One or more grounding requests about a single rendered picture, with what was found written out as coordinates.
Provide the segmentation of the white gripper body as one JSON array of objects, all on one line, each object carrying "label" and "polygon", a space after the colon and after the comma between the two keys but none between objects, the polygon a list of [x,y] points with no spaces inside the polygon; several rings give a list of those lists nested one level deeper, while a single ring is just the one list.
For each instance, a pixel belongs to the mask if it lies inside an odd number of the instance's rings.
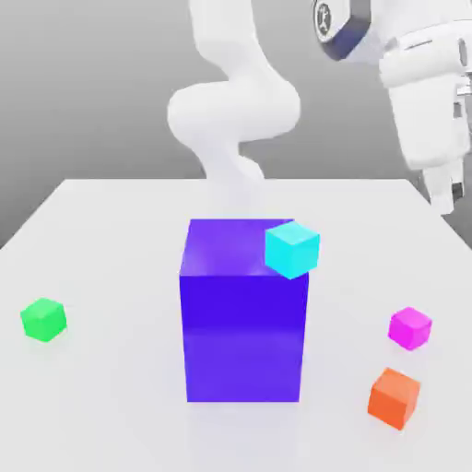
[{"label": "white gripper body", "polygon": [[448,74],[388,89],[401,152],[413,171],[440,167],[471,149],[461,77]]}]

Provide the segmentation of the small magenta cube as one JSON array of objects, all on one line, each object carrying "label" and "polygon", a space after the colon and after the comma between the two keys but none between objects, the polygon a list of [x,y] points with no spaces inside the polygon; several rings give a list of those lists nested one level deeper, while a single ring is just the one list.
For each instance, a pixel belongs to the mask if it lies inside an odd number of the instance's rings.
[{"label": "small magenta cube", "polygon": [[411,351],[428,341],[431,327],[432,320],[428,315],[413,307],[406,307],[391,316],[388,337]]}]

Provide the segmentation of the small cyan cube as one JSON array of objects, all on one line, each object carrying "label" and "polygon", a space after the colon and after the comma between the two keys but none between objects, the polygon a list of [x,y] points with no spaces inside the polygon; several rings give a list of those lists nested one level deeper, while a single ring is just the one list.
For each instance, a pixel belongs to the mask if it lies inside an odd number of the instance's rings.
[{"label": "small cyan cube", "polygon": [[265,231],[265,264],[287,279],[318,266],[320,234],[295,220]]}]

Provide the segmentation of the small orange cube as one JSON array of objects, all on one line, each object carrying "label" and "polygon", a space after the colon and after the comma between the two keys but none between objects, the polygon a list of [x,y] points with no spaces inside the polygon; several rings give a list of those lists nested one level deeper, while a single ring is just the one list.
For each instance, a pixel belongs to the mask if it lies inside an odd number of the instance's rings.
[{"label": "small orange cube", "polygon": [[368,413],[401,431],[411,418],[419,397],[420,382],[385,368],[372,385]]}]

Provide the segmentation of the small green cube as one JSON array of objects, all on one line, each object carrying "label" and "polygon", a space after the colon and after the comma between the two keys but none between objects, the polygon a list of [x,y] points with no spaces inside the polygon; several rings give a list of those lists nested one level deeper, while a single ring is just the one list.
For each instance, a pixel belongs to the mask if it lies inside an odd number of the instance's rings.
[{"label": "small green cube", "polygon": [[20,312],[26,336],[49,342],[67,327],[65,307],[58,301],[40,298]]}]

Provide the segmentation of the large purple box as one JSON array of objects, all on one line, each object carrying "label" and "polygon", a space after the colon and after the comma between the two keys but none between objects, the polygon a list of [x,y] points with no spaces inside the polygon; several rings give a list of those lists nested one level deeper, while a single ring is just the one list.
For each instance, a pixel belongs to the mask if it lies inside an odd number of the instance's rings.
[{"label": "large purple box", "polygon": [[190,402],[300,398],[309,278],[265,264],[283,219],[191,219],[179,274]]}]

